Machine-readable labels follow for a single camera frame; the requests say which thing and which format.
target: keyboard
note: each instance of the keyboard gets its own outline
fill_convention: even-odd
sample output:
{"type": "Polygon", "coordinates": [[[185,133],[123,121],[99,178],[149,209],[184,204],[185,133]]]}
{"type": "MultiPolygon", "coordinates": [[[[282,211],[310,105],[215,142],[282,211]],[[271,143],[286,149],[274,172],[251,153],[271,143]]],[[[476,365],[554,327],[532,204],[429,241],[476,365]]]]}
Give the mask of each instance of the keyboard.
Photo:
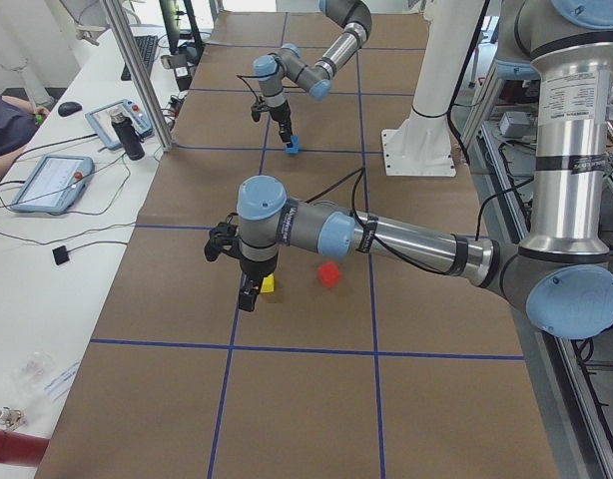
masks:
{"type": "MultiPolygon", "coordinates": [[[[156,35],[142,35],[134,38],[136,39],[138,51],[147,69],[147,74],[151,75],[151,69],[154,66],[156,52],[158,51],[158,37],[156,35]]],[[[129,73],[129,68],[127,68],[126,64],[120,79],[124,82],[131,80],[131,73],[129,73]]]]}

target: brown mat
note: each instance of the brown mat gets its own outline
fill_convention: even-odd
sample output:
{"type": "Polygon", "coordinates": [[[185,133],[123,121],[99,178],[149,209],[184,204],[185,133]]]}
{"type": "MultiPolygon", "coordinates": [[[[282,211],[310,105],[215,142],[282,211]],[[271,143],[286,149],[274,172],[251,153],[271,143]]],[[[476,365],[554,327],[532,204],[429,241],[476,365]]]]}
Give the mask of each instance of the brown mat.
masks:
{"type": "MultiPolygon", "coordinates": [[[[212,39],[232,46],[207,49],[38,479],[557,476],[501,299],[356,252],[325,289],[326,259],[284,248],[276,291],[237,313],[237,262],[204,261],[208,228],[258,173],[304,199],[366,165],[372,211],[473,233],[468,168],[384,174],[381,130],[408,116],[427,34],[418,16],[373,24],[328,98],[289,93],[306,150],[291,157],[275,124],[253,123],[235,74],[285,42],[312,61],[339,29],[314,14],[221,14],[212,39]],[[393,63],[402,71],[384,74],[393,63]]],[[[327,198],[348,206],[350,190],[327,198]]]]}

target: robotic arm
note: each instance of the robotic arm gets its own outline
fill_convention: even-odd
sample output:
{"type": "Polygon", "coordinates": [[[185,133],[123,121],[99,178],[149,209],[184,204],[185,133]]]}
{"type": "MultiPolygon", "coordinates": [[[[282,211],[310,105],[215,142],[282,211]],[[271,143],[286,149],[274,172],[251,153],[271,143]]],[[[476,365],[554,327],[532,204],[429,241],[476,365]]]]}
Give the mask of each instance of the robotic arm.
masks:
{"type": "Polygon", "coordinates": [[[288,198],[277,180],[253,177],[240,188],[238,226],[220,224],[205,250],[209,260],[221,252],[240,260],[247,277],[240,308],[253,310],[280,244],[332,257],[354,247],[466,277],[556,336],[581,339],[612,325],[613,274],[605,268],[608,247],[597,229],[607,161],[613,2],[597,0],[585,8],[579,3],[503,4],[499,56],[530,59],[542,77],[533,220],[520,244],[475,241],[349,214],[331,204],[302,203],[288,198]]]}
{"type": "Polygon", "coordinates": [[[307,65],[298,47],[291,43],[254,62],[254,72],[263,95],[252,105],[252,118],[258,122],[261,113],[269,112],[280,127],[280,138],[288,153],[297,153],[300,146],[298,137],[293,133],[291,108],[285,96],[283,78],[289,78],[316,100],[321,100],[328,95],[330,81],[339,69],[366,43],[370,35],[370,12],[360,0],[319,0],[319,9],[343,31],[314,66],[307,65]]]}

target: person's hand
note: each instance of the person's hand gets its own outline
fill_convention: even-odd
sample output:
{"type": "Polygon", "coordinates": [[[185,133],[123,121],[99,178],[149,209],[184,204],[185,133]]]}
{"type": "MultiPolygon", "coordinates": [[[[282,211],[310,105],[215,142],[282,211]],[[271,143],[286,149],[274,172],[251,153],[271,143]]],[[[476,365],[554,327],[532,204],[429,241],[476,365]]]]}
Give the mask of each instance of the person's hand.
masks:
{"type": "Polygon", "coordinates": [[[47,118],[49,113],[49,110],[47,110],[45,107],[38,107],[36,110],[34,110],[34,115],[40,115],[43,118],[47,118]]]}

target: warning label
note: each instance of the warning label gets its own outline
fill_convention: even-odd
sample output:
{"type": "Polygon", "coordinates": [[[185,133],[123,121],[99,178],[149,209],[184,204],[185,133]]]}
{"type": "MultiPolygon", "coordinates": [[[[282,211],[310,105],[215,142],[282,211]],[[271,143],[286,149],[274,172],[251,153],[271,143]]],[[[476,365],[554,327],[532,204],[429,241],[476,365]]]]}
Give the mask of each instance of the warning label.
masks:
{"type": "Polygon", "coordinates": [[[539,125],[606,120],[610,72],[584,72],[542,82],[539,125]]]}

